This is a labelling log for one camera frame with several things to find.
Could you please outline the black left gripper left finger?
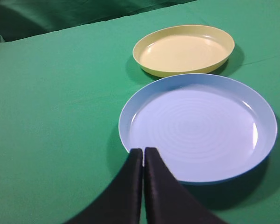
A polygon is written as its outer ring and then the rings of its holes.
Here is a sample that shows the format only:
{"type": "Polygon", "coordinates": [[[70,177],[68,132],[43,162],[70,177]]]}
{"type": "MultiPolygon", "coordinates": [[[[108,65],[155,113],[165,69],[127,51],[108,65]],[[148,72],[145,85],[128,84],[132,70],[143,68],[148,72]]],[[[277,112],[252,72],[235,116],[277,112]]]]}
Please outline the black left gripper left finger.
{"type": "Polygon", "coordinates": [[[116,177],[68,224],[138,224],[142,200],[143,152],[131,149],[116,177]]]}

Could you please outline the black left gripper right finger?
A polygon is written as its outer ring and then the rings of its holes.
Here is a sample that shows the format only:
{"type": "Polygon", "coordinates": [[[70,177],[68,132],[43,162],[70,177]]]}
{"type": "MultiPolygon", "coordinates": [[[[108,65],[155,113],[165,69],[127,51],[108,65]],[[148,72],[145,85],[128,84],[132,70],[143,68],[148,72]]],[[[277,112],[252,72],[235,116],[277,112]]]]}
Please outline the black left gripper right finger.
{"type": "Polygon", "coordinates": [[[144,151],[144,196],[149,224],[225,224],[172,175],[158,150],[144,151]]]}

